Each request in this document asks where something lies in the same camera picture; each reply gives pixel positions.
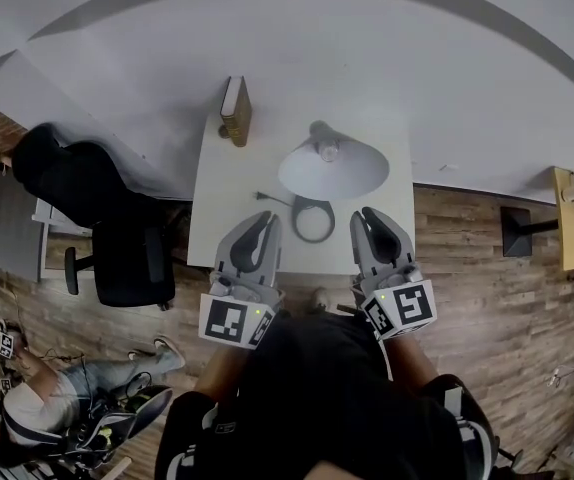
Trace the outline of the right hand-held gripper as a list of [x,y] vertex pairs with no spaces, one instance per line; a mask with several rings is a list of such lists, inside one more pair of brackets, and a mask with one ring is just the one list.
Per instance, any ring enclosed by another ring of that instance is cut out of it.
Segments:
[[363,207],[350,219],[358,309],[378,339],[417,331],[436,320],[432,283],[414,262],[407,232],[391,217]]

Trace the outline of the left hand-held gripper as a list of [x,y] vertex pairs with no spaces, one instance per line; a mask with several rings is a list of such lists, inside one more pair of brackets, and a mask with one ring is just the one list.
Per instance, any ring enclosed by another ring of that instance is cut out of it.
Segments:
[[271,211],[247,217],[224,236],[217,247],[210,289],[200,298],[200,338],[248,350],[258,347],[285,295],[264,286],[274,284],[281,244],[282,223]]

